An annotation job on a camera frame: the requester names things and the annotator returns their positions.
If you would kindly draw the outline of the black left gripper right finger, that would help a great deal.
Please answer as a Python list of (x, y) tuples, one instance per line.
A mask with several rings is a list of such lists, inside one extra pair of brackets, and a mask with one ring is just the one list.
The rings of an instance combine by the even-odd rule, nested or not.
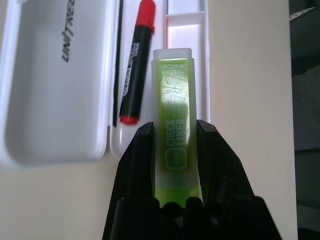
[(242, 162), (216, 127), (197, 121), (197, 161), (202, 199), (229, 201), (254, 196)]

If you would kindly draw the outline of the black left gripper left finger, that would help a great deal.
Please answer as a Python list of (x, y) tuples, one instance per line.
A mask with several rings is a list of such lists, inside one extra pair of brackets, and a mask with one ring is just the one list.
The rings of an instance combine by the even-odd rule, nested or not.
[(155, 239), (159, 201), (154, 192), (154, 124), (148, 122), (138, 128), (118, 163), (102, 239)]

